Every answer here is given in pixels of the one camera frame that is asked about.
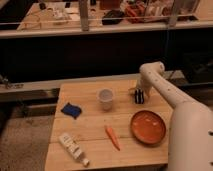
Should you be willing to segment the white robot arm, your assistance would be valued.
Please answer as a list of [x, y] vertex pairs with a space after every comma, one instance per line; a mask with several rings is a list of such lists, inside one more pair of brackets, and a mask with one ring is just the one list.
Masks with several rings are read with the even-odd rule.
[[163, 76], [162, 62], [140, 66], [137, 87], [150, 97], [154, 87], [173, 109], [167, 171], [213, 171], [213, 111]]

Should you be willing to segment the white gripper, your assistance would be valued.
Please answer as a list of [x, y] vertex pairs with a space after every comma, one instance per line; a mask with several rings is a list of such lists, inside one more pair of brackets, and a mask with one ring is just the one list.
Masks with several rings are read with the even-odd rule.
[[[151, 91], [151, 84], [146, 80], [146, 79], [142, 79], [140, 78], [138, 81], [137, 81], [137, 87], [140, 90], [140, 103], [143, 104], [144, 103], [144, 94], [149, 97], [150, 96], [150, 91]], [[135, 98], [135, 103], [136, 104], [139, 104], [139, 101], [138, 101], [138, 89], [135, 90], [135, 93], [134, 93], [134, 98]]]

